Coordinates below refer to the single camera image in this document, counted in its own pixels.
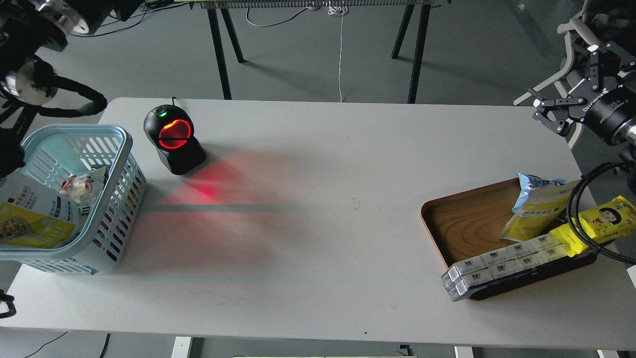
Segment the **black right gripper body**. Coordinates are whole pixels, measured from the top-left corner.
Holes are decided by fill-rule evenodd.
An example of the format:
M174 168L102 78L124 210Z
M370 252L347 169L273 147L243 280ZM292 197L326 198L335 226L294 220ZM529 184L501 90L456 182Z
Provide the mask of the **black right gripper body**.
M582 115L579 123L607 145L628 141L627 132L635 126L636 98L633 91L625 87L592 91L588 85L579 85L576 95L586 100L586 104L576 111L577 115Z

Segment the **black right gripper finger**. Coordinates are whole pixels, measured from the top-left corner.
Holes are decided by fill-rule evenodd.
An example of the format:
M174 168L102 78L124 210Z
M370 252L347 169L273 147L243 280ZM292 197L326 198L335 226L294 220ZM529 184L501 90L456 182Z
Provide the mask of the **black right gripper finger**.
M527 93L535 98L532 118L559 136L566 137L570 134L574 124L588 124L584 107L589 101L585 97L545 99L534 89L527 89Z
M582 41L572 45L574 65L566 75L571 86L569 95L575 93L601 93L613 90L623 84L620 73L635 70L635 48L622 47L620 43L609 41L602 45L584 48Z

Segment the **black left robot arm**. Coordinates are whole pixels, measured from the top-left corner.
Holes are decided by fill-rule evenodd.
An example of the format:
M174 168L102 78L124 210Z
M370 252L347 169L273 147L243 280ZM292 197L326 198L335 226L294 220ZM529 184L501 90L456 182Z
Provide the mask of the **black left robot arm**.
M0 3L1 95L6 99L1 120L20 111L12 128L1 129L1 177L25 166L21 146L36 115L76 118L97 115L107 107L102 93L57 75L38 57L40 48L57 52L73 33L93 35L113 14L125 22L142 5L140 0L3 0ZM73 91L88 100L77 109L48 108L58 90Z

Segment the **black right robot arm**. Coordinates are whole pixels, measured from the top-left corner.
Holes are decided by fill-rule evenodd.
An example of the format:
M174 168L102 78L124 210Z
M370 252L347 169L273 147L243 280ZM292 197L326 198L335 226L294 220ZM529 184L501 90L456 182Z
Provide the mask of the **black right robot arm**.
M567 136L574 124L588 128L607 145L625 143L617 163L605 162L582 176L566 202L566 226L584 249L618 262L634 265L635 259L607 249L600 234L585 226L579 202L582 193L600 175L627 173L627 184L635 190L635 93L625 86L621 73L635 70L635 56L614 41L566 41L566 64L555 81L566 81L570 89L556 99L545 99L538 89L528 89L534 98L533 119L559 136Z

